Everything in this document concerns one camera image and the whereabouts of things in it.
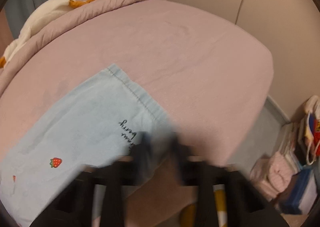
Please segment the blue box on floor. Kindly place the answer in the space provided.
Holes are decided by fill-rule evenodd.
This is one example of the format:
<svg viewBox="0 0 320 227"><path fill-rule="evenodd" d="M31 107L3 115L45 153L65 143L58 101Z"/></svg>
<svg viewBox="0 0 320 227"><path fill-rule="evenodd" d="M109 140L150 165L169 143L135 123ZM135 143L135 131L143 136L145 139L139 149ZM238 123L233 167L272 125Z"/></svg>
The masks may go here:
<svg viewBox="0 0 320 227"><path fill-rule="evenodd" d="M278 200L280 211L288 215L307 215L318 196L313 169L301 170L291 180L293 184L288 186Z"/></svg>

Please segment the pink knitted item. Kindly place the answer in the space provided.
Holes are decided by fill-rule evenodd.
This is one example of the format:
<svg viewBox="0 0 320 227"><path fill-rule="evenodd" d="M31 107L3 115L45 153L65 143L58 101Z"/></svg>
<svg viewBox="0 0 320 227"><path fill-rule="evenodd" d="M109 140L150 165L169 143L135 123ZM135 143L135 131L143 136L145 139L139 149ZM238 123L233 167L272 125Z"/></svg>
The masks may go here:
<svg viewBox="0 0 320 227"><path fill-rule="evenodd" d="M260 157L253 166L249 178L254 187L271 201L287 189L293 175L293 169L285 157L277 151L271 157L267 155Z"/></svg>

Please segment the pink bed sheet mattress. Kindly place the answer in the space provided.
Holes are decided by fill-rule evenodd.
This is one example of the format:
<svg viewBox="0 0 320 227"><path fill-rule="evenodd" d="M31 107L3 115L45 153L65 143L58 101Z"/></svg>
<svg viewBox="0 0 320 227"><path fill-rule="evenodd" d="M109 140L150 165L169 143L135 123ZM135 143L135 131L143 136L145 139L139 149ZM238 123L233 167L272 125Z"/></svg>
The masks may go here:
<svg viewBox="0 0 320 227"><path fill-rule="evenodd" d="M238 26L166 0L134 3L60 35L16 74L1 93L1 155L55 102L111 64L218 165L252 127L273 79L270 51Z"/></svg>

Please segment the colourful tote bag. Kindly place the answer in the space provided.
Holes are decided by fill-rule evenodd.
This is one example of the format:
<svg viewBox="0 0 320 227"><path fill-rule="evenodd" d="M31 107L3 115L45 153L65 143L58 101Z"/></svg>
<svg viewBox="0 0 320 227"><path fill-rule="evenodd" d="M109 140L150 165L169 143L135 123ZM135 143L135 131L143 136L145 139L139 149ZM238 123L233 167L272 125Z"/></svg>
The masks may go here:
<svg viewBox="0 0 320 227"><path fill-rule="evenodd" d="M312 165L319 157L319 96L311 96L303 105L305 116L300 121L296 151L304 165Z"/></svg>

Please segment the yellow flower floor mat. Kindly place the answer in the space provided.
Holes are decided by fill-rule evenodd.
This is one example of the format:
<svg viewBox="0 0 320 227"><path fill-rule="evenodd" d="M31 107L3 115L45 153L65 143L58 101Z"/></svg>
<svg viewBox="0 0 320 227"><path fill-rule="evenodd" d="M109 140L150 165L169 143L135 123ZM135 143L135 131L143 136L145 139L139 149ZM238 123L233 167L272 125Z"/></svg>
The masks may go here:
<svg viewBox="0 0 320 227"><path fill-rule="evenodd" d="M226 193L223 184L213 186L219 227L227 226ZM196 203L186 206L179 215L180 226L194 226Z"/></svg>

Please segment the pink quilted comforter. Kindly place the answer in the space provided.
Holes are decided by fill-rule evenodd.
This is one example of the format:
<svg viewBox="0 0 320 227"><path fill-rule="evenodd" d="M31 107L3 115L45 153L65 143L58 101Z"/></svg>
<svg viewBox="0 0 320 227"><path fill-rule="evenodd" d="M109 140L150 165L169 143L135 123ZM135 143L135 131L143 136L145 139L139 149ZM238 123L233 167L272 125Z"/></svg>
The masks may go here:
<svg viewBox="0 0 320 227"><path fill-rule="evenodd" d="M32 36L5 65L1 71L1 93L4 93L16 74L39 50L60 35L96 16L142 1L146 0L95 0L50 22L39 33Z"/></svg>

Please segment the light blue strawberry pants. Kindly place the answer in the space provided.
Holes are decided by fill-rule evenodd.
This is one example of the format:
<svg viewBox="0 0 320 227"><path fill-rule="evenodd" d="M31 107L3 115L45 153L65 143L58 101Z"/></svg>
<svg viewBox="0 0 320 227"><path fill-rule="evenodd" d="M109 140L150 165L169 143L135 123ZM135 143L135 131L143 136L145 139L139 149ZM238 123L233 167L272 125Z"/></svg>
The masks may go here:
<svg viewBox="0 0 320 227"><path fill-rule="evenodd" d="M165 110L117 65L87 79L56 102L1 162L1 201L20 226L29 226L84 165L105 166L140 143L152 155L148 181L169 148Z"/></svg>

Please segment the white goose plush toy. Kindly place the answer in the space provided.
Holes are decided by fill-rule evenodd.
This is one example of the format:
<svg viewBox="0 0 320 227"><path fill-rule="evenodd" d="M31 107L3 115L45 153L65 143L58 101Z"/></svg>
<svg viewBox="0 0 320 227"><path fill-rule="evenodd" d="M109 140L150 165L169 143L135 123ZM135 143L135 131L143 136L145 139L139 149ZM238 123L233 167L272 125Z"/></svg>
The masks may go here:
<svg viewBox="0 0 320 227"><path fill-rule="evenodd" d="M18 38L13 40L5 49L1 57L1 68L11 61L31 37L39 33L50 22L93 1L95 0L48 0L37 7L24 23Z"/></svg>

